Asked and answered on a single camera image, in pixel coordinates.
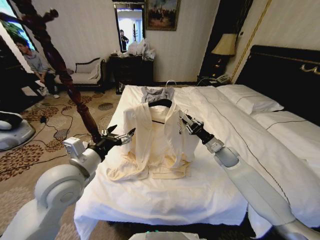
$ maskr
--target lamp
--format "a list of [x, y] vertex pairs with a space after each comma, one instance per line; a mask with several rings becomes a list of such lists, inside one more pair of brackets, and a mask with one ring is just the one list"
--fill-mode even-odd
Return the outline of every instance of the lamp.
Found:
[[225, 33], [222, 35], [220, 41], [212, 50], [212, 54], [233, 56], [236, 54], [236, 40], [237, 34]]
[[217, 62], [213, 64], [213, 77], [219, 77], [225, 72], [229, 57], [236, 54], [236, 40], [237, 34], [224, 33], [218, 44], [212, 50], [212, 54], [219, 56]]

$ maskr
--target mirror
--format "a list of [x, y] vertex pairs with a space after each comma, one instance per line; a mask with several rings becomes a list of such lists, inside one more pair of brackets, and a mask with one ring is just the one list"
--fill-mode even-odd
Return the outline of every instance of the mirror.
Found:
[[121, 52], [134, 41], [145, 37], [144, 2], [115, 2], [113, 4]]

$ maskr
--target white bedsheet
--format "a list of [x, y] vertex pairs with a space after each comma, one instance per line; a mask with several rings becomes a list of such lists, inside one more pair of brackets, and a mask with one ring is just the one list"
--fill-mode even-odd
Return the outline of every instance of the white bedsheet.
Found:
[[[110, 126], [118, 125], [115, 133], [123, 133], [124, 109], [140, 103], [141, 97], [139, 87], [126, 86], [110, 122]], [[188, 109], [188, 114], [204, 121], [207, 131], [227, 147], [235, 148], [288, 198], [300, 221], [309, 227], [320, 224], [319, 179], [259, 123], [214, 87], [176, 88], [174, 101], [182, 110]], [[76, 204], [74, 222], [81, 239], [89, 238], [98, 220], [152, 225], [239, 225], [245, 216], [247, 201], [201, 143], [195, 156], [190, 165], [191, 176], [185, 178], [149, 177], [114, 182], [106, 175], [107, 166], [115, 166], [121, 160], [121, 147], [114, 147], [99, 164], [95, 178]], [[251, 225], [257, 236], [262, 236], [270, 226], [255, 214], [251, 209], [251, 218], [256, 221]]]

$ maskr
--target white wall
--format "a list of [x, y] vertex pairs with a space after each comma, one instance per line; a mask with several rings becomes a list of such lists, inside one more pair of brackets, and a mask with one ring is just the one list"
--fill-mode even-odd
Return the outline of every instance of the white wall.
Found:
[[23, 66], [23, 68], [26, 70], [27, 73], [33, 73], [31, 71], [31, 68], [29, 67], [27, 61], [25, 60], [24, 56], [14, 43], [14, 41], [11, 39], [10, 35], [8, 34], [7, 30], [5, 27], [0, 23], [0, 36], [3, 38], [5, 43], [8, 45], [12, 53], [15, 55], [15, 57], [18, 59], [20, 64]]
[[[32, 3], [40, 15], [50, 8], [59, 12], [58, 18], [47, 23], [47, 31], [68, 68], [74, 69], [75, 63], [120, 50], [111, 0], [33, 0]], [[218, 5], [219, 0], [181, 0], [176, 31], [146, 31], [146, 38], [156, 51], [156, 82], [197, 80]], [[30, 35], [41, 52], [38, 41]]]
[[156, 51], [155, 81], [197, 80], [218, 6], [218, 0], [181, 0], [176, 31], [146, 31]]
[[[267, 2], [268, 0], [253, 0], [241, 30], [244, 34], [238, 38], [236, 44], [236, 56], [229, 61], [226, 67], [226, 73], [230, 76], [235, 71]], [[253, 45], [320, 50], [319, 23], [319, 0], [272, 0], [235, 72], [233, 81], [238, 78]]]

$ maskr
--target gray shirt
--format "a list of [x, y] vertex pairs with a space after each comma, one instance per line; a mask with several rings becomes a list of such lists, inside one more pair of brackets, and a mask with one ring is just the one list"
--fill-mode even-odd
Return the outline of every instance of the gray shirt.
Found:
[[141, 88], [142, 91], [142, 103], [146, 102], [155, 102], [160, 99], [169, 99], [172, 101], [174, 97], [175, 90], [173, 87], [161, 88], [161, 89], [153, 89], [147, 88], [146, 86]]
[[34, 72], [38, 72], [42, 74], [44, 71], [47, 71], [50, 74], [53, 74], [54, 72], [50, 69], [49, 64], [47, 60], [40, 55], [37, 51], [31, 49], [32, 55], [23, 55], [24, 59], [30, 66], [31, 70]]

